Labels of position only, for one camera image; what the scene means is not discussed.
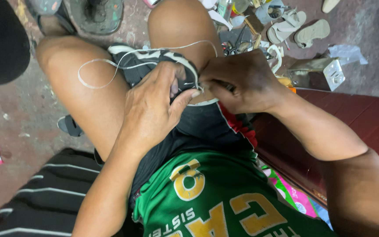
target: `right hand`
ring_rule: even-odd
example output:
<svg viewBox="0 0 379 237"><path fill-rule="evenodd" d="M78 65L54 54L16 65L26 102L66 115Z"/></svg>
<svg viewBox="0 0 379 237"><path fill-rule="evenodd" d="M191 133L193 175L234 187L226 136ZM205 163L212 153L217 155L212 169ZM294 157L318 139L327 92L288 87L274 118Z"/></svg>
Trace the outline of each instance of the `right hand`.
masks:
<svg viewBox="0 0 379 237"><path fill-rule="evenodd" d="M200 81L233 114L270 112L292 93L276 79L260 49L211 59ZM226 83L235 89L227 90Z"/></svg>

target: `black sneaker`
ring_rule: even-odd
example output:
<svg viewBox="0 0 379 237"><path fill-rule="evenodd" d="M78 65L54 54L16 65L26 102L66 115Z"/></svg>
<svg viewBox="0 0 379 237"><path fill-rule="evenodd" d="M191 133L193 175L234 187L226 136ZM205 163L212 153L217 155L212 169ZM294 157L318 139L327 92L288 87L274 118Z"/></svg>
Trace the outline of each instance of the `black sneaker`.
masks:
<svg viewBox="0 0 379 237"><path fill-rule="evenodd" d="M186 60L182 54L171 52L167 49L162 49L148 52L135 51L122 58L126 53L134 50L134 48L124 43L114 43L108 48L108 52L113 55L114 62L116 64L119 63L120 67L132 67L145 62L179 62L184 65L187 78L185 81L178 80L179 92L177 95L187 89L199 88L197 69L195 65ZM139 67L124 69L125 80L132 88L136 86L147 75L147 73L155 67L155 64L146 64Z"/></svg>

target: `shoe sole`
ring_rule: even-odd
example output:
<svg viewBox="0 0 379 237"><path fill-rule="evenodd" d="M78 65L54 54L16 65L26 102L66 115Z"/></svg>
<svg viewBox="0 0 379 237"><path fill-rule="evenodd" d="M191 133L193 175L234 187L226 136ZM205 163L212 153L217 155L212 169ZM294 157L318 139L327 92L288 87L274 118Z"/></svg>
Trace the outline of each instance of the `shoe sole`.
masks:
<svg viewBox="0 0 379 237"><path fill-rule="evenodd" d="M135 50L134 48L132 48L128 45L120 44L120 43L117 45L110 46L108 48L108 52L110 52L111 54L128 53L128 52L131 52L134 50ZM138 51L135 51L132 54L134 54L138 59L150 59L150 58L159 59L161 56L161 51L162 50L150 52L150 50L147 50L147 52L148 52L147 54L140 54ZM167 52L163 53L164 57L168 57L175 62L181 63L182 65L184 65L184 67L188 68L192 74L194 74L196 88L201 89L199 84L198 84L198 73L195 70L195 66L190 61L185 59L182 54L174 53L174 52L171 52L167 49L165 49L165 51L167 51Z"/></svg>
<svg viewBox="0 0 379 237"><path fill-rule="evenodd" d="M307 43L314 39L323 39L330 34L330 25L324 20L318 20L313 25L310 25L295 34L296 43Z"/></svg>

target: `forearm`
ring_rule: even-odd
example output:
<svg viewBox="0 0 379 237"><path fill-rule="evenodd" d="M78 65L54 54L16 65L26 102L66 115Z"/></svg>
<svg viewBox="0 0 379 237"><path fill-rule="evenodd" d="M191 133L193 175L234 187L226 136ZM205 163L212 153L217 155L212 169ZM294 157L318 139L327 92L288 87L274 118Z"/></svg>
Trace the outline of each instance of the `forearm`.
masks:
<svg viewBox="0 0 379 237"><path fill-rule="evenodd" d="M331 224L340 236L379 236L379 156L321 162Z"/></svg>
<svg viewBox="0 0 379 237"><path fill-rule="evenodd" d="M84 198L72 236L112 236L125 220L131 185L145 151L117 140Z"/></svg>
<svg viewBox="0 0 379 237"><path fill-rule="evenodd" d="M322 161L366 153L367 145L350 127L292 92L268 111L279 119L313 157Z"/></svg>

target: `left hand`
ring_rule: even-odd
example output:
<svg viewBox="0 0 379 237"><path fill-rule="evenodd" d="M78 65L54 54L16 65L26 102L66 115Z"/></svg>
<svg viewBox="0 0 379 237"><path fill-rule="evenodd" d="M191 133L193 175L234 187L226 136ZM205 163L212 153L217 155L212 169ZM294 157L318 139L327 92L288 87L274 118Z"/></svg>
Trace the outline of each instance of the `left hand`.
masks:
<svg viewBox="0 0 379 237"><path fill-rule="evenodd" d="M178 79L185 80L185 77L182 64L160 62L129 90L117 142L148 152L165 139L178 124L190 100L200 94L197 89L185 90L169 105L170 98L178 92Z"/></svg>

